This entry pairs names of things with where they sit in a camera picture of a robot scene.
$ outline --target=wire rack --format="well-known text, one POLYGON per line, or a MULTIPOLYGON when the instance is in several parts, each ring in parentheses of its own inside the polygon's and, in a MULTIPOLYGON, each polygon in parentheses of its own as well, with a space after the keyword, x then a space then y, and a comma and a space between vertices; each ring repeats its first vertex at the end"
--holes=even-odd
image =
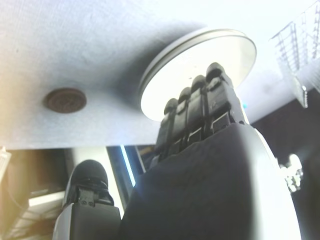
POLYGON ((270 39, 277 62, 292 92, 308 107, 306 83, 320 93, 320 1, 270 39))

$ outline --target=robotic hand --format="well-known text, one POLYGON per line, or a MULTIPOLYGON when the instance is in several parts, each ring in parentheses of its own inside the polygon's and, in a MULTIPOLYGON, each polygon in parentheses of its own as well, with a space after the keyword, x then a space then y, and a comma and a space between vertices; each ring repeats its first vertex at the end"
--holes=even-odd
POLYGON ((53 239, 301 239, 278 163, 219 64, 171 99, 164 114, 158 155, 136 180, 123 219, 107 176, 83 167, 97 165, 87 161, 70 177, 53 239))

